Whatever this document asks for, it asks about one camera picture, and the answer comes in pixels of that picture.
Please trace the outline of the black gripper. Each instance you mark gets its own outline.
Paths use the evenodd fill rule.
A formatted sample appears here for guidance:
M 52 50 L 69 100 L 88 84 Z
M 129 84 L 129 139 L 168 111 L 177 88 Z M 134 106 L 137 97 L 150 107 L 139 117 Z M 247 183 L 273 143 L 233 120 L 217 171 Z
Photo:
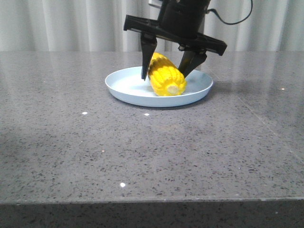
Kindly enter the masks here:
M 185 78 L 206 60 L 207 51 L 224 54 L 227 48 L 224 41 L 199 32 L 209 3 L 209 0 L 163 0 L 156 20 L 126 15 L 123 29 L 141 34 L 143 80 L 146 80 L 157 38 L 180 45 L 183 56 L 178 70 Z

